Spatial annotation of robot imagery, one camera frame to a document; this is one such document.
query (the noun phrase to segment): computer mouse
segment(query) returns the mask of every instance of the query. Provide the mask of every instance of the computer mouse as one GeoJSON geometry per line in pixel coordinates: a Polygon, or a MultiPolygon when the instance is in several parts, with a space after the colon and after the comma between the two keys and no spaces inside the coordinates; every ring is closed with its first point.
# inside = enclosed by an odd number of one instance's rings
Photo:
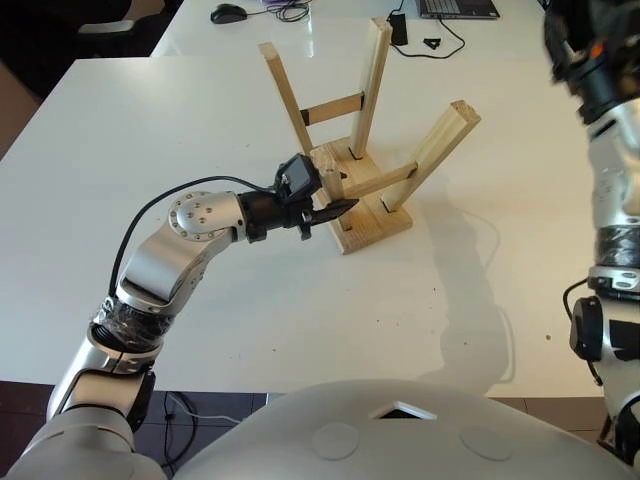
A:
{"type": "Polygon", "coordinates": [[[247,11],[238,5],[221,3],[211,12],[211,21],[216,24],[240,22],[247,19],[247,11]]]}

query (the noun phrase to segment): laptop keyboard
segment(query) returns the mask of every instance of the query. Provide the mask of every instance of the laptop keyboard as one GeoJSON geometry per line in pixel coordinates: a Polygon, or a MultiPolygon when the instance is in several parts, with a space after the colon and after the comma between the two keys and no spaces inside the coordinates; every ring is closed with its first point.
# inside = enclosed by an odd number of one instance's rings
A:
{"type": "Polygon", "coordinates": [[[460,13],[455,0],[424,0],[429,13],[460,13]]]}

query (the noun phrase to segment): black cable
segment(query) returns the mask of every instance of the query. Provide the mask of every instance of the black cable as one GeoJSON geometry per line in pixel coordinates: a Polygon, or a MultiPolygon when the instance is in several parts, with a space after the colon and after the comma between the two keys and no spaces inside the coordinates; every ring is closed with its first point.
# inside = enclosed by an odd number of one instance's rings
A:
{"type": "Polygon", "coordinates": [[[397,8],[394,8],[393,10],[391,10],[389,12],[389,16],[387,17],[387,20],[389,19],[389,17],[391,17],[391,15],[393,15],[394,13],[400,13],[402,11],[402,7],[404,7],[404,0],[402,0],[400,2],[400,6],[397,8]]]}
{"type": "Polygon", "coordinates": [[[247,13],[247,15],[262,15],[272,13],[278,20],[285,23],[299,22],[309,15],[309,4],[312,0],[301,2],[299,0],[288,0],[277,5],[269,5],[259,12],[247,13]]]}
{"type": "Polygon", "coordinates": [[[456,48],[453,52],[449,53],[448,55],[445,55],[443,57],[438,57],[436,55],[427,55],[426,53],[405,53],[402,50],[400,50],[400,47],[398,47],[397,45],[391,44],[391,46],[403,57],[407,57],[407,58],[430,58],[432,60],[446,60],[447,58],[451,58],[453,57],[456,53],[458,53],[460,50],[462,50],[466,45],[467,42],[465,42],[464,38],[462,38],[460,35],[458,35],[456,32],[454,32],[453,30],[451,30],[451,28],[449,28],[443,21],[442,18],[438,18],[438,21],[440,22],[440,24],[442,24],[442,26],[444,28],[447,29],[447,31],[453,35],[454,37],[456,37],[458,40],[460,40],[460,42],[462,42],[462,44],[456,48]]]}
{"type": "Polygon", "coordinates": [[[569,294],[573,292],[576,288],[587,283],[589,279],[585,278],[584,280],[580,280],[579,282],[574,283],[567,287],[567,289],[562,294],[562,304],[564,305],[564,311],[567,312],[567,317],[569,317],[570,321],[573,321],[573,313],[571,312],[571,308],[569,307],[569,294]]]}
{"type": "Polygon", "coordinates": [[[167,397],[169,396],[169,392],[164,392],[164,460],[165,463],[163,463],[162,465],[160,465],[162,468],[166,468],[169,467],[169,470],[171,470],[171,476],[173,477],[173,475],[175,475],[175,469],[173,467],[173,462],[171,461],[170,455],[169,455],[169,450],[170,450],[170,445],[168,443],[168,438],[169,438],[169,425],[170,422],[172,420],[172,415],[173,414],[169,414],[169,409],[167,408],[167,397]]]}
{"type": "Polygon", "coordinates": [[[254,185],[251,182],[242,180],[241,178],[229,177],[226,175],[217,175],[213,177],[204,177],[198,180],[193,180],[191,182],[183,183],[182,185],[174,187],[158,195],[138,211],[136,216],[133,217],[133,220],[131,220],[131,223],[129,224],[129,228],[127,228],[127,231],[125,232],[124,237],[122,237],[122,242],[120,242],[120,248],[118,248],[118,253],[116,254],[116,258],[113,262],[113,268],[111,269],[111,279],[109,280],[109,296],[110,297],[115,297],[116,295],[116,288],[118,285],[118,273],[120,272],[120,265],[122,264],[124,252],[127,249],[129,240],[131,240],[131,235],[133,234],[133,231],[135,230],[136,226],[138,225],[138,223],[140,222],[144,214],[147,213],[147,211],[151,207],[153,207],[160,201],[164,200],[165,198],[173,195],[174,193],[178,193],[182,190],[193,187],[195,185],[200,185],[202,183],[215,182],[215,181],[221,181],[221,180],[227,181],[227,182],[239,183],[240,185],[244,185],[245,187],[251,188],[252,190],[256,190],[258,192],[271,193],[273,191],[273,187],[268,187],[268,188],[259,187],[257,185],[254,185]]]}

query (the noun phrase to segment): black cable on table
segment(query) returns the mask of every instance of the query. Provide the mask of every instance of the black cable on table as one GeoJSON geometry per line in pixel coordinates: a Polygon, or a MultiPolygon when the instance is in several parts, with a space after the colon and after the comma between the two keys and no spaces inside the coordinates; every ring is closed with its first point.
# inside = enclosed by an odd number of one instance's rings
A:
{"type": "Polygon", "coordinates": [[[285,23],[299,22],[309,15],[309,4],[312,0],[288,0],[276,5],[269,5],[259,12],[248,13],[247,15],[262,15],[272,13],[278,20],[285,23]]]}
{"type": "Polygon", "coordinates": [[[402,7],[404,7],[404,0],[401,0],[400,5],[397,8],[394,8],[393,10],[391,10],[389,12],[389,16],[387,17],[387,20],[389,19],[389,17],[391,15],[393,15],[394,13],[400,13],[402,11],[402,7]]]}
{"type": "Polygon", "coordinates": [[[440,22],[440,24],[447,29],[447,31],[453,35],[454,37],[456,37],[458,40],[460,40],[460,42],[462,42],[462,44],[456,48],[453,52],[444,55],[444,56],[437,56],[437,55],[429,55],[426,53],[405,53],[403,52],[400,47],[398,47],[397,45],[391,44],[391,46],[403,57],[407,57],[407,58],[429,58],[432,60],[446,60],[447,58],[451,58],[453,57],[456,53],[458,53],[460,50],[462,50],[466,45],[467,42],[465,42],[464,38],[462,38],[460,35],[458,35],[456,32],[454,32],[450,27],[447,26],[446,23],[444,23],[444,21],[442,20],[442,18],[438,18],[438,22],[440,22]]]}

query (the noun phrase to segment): black chair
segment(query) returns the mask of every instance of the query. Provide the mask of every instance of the black chair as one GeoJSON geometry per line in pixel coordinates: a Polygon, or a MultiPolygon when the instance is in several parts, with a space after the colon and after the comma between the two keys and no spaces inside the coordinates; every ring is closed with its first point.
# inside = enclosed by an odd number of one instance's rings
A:
{"type": "Polygon", "coordinates": [[[82,55],[104,58],[148,57],[171,23],[182,0],[165,0],[161,12],[137,21],[92,23],[81,26],[82,55]]]}

